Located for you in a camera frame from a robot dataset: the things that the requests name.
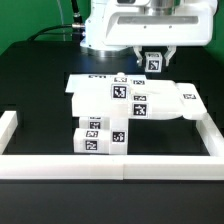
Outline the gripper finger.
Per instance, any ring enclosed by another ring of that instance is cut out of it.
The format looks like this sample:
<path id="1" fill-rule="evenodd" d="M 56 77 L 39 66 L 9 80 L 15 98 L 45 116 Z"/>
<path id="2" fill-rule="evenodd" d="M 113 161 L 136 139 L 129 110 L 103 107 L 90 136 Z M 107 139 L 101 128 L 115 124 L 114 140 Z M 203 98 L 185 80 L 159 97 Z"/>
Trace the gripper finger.
<path id="1" fill-rule="evenodd" d="M 175 46 L 168 46 L 167 52 L 164 54 L 165 58 L 165 64 L 168 65 L 170 63 L 171 58 L 176 53 L 176 47 Z"/>
<path id="2" fill-rule="evenodd" d="M 142 46 L 134 46 L 133 47 L 133 50 L 134 50 L 134 53 L 136 55 L 136 58 L 137 58 L 137 65 L 138 66 L 142 66 L 142 63 L 143 63 L 143 55 L 142 55 Z"/>

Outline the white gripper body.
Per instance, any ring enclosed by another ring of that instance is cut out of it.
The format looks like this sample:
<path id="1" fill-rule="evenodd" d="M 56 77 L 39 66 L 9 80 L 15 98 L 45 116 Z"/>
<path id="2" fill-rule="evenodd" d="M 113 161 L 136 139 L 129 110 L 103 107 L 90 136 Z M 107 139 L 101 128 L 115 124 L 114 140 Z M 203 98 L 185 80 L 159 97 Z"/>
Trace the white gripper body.
<path id="1" fill-rule="evenodd" d="M 214 0 L 92 0 L 86 43 L 200 46 L 211 41 Z"/>

